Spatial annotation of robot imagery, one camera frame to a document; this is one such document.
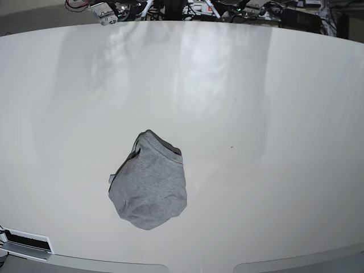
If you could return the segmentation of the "black power adapter box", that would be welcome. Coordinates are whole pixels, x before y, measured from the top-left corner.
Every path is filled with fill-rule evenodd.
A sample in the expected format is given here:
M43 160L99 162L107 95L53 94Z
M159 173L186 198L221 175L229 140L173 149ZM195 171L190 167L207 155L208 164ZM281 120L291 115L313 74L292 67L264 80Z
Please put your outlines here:
M292 9L283 11L281 22L288 27L303 31L319 32L321 29L321 18L318 15Z

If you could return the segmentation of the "white slotted bracket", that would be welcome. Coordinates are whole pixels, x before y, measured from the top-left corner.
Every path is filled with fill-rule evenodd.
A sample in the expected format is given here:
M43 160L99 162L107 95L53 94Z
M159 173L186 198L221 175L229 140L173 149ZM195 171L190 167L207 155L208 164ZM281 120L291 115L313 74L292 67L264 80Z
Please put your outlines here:
M1 226L1 250L21 258L46 262L55 254L50 238Z

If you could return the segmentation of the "grey t-shirt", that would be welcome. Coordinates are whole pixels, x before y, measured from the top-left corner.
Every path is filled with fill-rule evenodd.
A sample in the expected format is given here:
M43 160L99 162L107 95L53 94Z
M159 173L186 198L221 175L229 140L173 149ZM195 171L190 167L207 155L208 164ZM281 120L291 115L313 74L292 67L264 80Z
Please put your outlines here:
M187 207L181 150L152 130L138 135L109 184L109 199L119 217L139 229L152 230Z

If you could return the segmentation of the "white power strip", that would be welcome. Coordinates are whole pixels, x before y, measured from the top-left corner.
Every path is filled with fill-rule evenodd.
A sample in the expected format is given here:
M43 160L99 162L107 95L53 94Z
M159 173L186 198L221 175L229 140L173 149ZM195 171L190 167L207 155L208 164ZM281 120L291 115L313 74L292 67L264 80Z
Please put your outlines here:
M187 1L183 15L190 18L205 15L218 19L233 16L253 19L261 16L265 3L267 1Z

